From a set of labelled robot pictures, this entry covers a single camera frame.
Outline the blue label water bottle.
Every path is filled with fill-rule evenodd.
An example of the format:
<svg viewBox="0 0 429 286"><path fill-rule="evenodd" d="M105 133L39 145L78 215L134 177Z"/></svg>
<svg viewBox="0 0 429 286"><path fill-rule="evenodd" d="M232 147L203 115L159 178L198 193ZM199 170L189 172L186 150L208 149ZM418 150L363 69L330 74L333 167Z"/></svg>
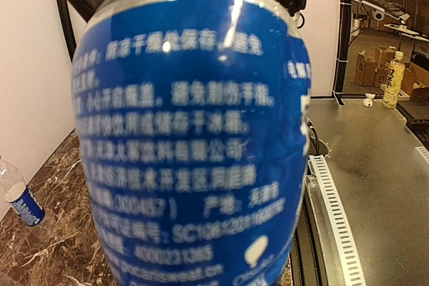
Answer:
<svg viewBox="0 0 429 286"><path fill-rule="evenodd" d="M311 64L276 0L104 0L72 61L118 285L277 285L306 175Z"/></svg>

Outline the pepsi label bottle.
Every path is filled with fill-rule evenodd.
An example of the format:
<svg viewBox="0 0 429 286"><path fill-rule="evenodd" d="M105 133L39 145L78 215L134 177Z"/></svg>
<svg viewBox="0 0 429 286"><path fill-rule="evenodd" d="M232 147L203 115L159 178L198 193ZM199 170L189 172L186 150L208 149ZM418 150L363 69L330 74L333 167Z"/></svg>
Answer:
<svg viewBox="0 0 429 286"><path fill-rule="evenodd" d="M1 159L1 191L26 226L35 227L45 218L44 207L32 194L21 172L4 159Z"/></svg>

